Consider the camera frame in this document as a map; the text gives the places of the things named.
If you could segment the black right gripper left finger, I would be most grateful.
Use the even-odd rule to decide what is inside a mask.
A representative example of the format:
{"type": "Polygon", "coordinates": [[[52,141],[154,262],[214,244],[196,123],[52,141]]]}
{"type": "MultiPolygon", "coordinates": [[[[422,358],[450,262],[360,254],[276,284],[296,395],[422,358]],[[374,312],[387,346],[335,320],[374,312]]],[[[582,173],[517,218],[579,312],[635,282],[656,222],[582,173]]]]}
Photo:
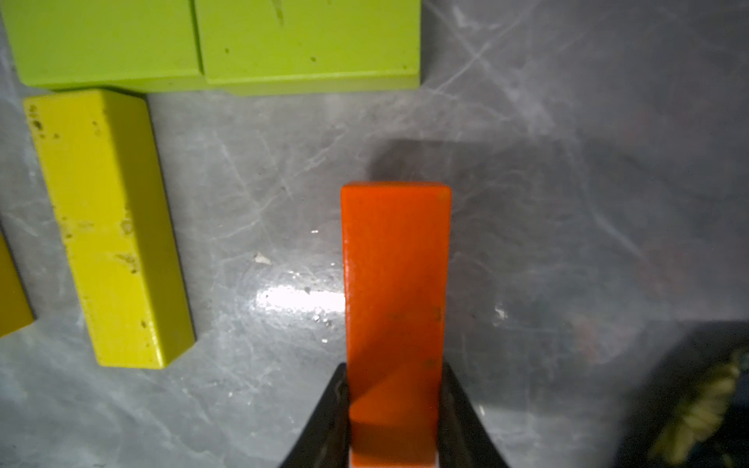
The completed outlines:
{"type": "Polygon", "coordinates": [[[345,363],[339,364],[281,468],[350,466],[350,391],[345,363]]]}

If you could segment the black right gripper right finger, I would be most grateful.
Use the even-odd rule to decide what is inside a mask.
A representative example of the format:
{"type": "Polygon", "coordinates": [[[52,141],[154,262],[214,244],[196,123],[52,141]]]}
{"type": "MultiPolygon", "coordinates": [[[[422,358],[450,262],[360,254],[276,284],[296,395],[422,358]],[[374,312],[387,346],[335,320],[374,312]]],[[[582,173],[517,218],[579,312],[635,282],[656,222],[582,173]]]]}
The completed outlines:
{"type": "Polygon", "coordinates": [[[508,468],[450,364],[443,363],[437,435],[442,468],[508,468]]]}

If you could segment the orange block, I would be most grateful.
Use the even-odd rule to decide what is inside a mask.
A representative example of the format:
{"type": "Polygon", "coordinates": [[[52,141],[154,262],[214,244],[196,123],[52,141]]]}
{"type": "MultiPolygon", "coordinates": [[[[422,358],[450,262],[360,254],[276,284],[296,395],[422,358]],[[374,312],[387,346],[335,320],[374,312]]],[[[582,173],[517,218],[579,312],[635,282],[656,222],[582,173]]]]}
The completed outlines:
{"type": "Polygon", "coordinates": [[[351,183],[341,234],[354,467],[433,467],[452,191],[351,183]]]}

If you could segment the yellow block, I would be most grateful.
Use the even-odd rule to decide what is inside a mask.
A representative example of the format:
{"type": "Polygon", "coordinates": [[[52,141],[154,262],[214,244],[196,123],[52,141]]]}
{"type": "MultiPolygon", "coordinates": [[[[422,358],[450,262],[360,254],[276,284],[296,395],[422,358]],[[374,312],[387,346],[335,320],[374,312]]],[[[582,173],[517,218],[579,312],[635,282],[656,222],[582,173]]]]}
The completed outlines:
{"type": "Polygon", "coordinates": [[[35,317],[4,235],[1,235],[0,263],[0,335],[5,337],[31,325],[35,317]]]}
{"type": "Polygon", "coordinates": [[[195,332],[146,101],[85,90],[23,107],[98,363],[166,368],[195,332]]]}

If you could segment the lime green block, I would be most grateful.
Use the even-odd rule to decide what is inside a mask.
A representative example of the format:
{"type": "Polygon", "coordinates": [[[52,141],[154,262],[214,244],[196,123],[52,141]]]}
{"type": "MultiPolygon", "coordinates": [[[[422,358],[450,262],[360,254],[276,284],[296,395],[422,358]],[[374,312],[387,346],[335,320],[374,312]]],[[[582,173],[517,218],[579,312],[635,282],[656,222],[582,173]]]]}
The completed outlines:
{"type": "Polygon", "coordinates": [[[1,16],[28,87],[148,94],[208,86],[190,1],[4,1],[1,16]]]}
{"type": "Polygon", "coordinates": [[[238,96],[421,83],[419,1],[198,1],[204,76],[238,96]]]}

